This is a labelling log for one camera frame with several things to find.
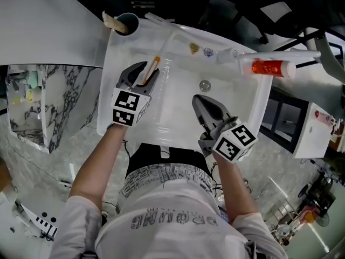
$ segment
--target white t-shirt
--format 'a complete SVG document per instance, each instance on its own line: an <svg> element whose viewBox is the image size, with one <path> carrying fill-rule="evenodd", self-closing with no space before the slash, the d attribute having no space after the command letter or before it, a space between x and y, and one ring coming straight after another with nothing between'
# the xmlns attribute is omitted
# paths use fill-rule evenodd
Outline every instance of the white t-shirt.
<svg viewBox="0 0 345 259"><path fill-rule="evenodd" d="M209 176L191 165L161 164L126 177L121 213L101 228L90 200L66 203L50 259L79 258L86 251L114 258L251 258L249 241L267 258L287 258L259 213L232 225L220 217Z"/></svg>

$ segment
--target chair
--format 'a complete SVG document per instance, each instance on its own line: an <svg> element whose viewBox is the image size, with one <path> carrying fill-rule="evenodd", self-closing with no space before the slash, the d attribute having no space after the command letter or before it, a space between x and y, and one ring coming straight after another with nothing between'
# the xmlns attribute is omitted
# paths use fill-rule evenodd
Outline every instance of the chair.
<svg viewBox="0 0 345 259"><path fill-rule="evenodd" d="M266 34L286 38L299 38L305 28L335 29L344 35L345 0L228 0L235 4L238 13L231 22L235 26L242 16L260 31L260 42L268 43ZM272 5L267 13L265 7Z"/></svg>

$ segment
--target sink basin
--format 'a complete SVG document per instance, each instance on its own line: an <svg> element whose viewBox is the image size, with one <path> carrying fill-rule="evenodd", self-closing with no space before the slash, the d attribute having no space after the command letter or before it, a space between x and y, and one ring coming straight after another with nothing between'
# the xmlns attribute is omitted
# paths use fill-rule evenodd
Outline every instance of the sink basin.
<svg viewBox="0 0 345 259"><path fill-rule="evenodd" d="M207 32L188 28L214 49L241 46ZM148 61L143 73L162 46L169 31L141 20L140 38L125 39L111 34L102 73L98 108L97 131L104 135L112 121L111 98L113 88L125 68ZM252 51L241 46L244 51ZM211 57L198 51L191 54L187 39L176 36L164 54L160 75L151 94L152 100L140 122L128 130L129 141L200 150L198 139L204 132L192 108L192 97L202 94L225 105L230 114L248 122L254 134L259 131L272 78L269 76L240 76L236 64L217 65ZM199 84L207 80L208 92Z"/></svg>

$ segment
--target wire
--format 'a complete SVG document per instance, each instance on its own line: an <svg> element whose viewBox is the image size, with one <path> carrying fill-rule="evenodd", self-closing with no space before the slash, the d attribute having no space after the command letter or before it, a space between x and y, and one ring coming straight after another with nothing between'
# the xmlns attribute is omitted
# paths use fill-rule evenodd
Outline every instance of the wire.
<svg viewBox="0 0 345 259"><path fill-rule="evenodd" d="M125 146L125 151L128 154L128 159L130 159L130 154L129 154L129 151L128 151L127 146L126 146L127 142L128 141L125 141L125 140L122 141L123 145Z"/></svg>
<svg viewBox="0 0 345 259"><path fill-rule="evenodd" d="M112 205L112 206L114 206L114 207L116 208L116 205L114 205L114 204L113 204L113 203L111 203L111 202L108 202L108 201L102 201L102 203L107 203L107 204Z"/></svg>
<svg viewBox="0 0 345 259"><path fill-rule="evenodd" d="M216 198L216 196L217 196L217 190L222 190L222 191L223 191L223 188L222 188L222 187L219 187L219 186L221 186L222 184L218 183L218 182L215 181L215 179L213 178L213 171L214 171L214 169L216 168L217 165L218 165L218 163L217 163L217 162L214 162L213 165L212 165L212 167L211 167L211 178L212 178L213 182L215 183L215 184L213 185L213 186L214 186L213 190L215 191L215 198Z"/></svg>
<svg viewBox="0 0 345 259"><path fill-rule="evenodd" d="M323 169L323 167L321 167L319 164L317 164L315 160L309 159L309 161L310 161L312 164L315 164L315 165L317 165L319 168Z"/></svg>

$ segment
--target white box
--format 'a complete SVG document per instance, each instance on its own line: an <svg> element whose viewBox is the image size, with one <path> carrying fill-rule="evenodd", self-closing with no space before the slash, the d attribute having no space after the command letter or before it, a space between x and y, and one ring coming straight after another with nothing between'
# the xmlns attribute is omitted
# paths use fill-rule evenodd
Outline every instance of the white box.
<svg viewBox="0 0 345 259"><path fill-rule="evenodd" d="M247 126L248 124L244 122L223 132L212 150L230 163L240 159L258 141Z"/></svg>
<svg viewBox="0 0 345 259"><path fill-rule="evenodd" d="M134 127L146 112L151 97L114 88L112 96L113 123Z"/></svg>

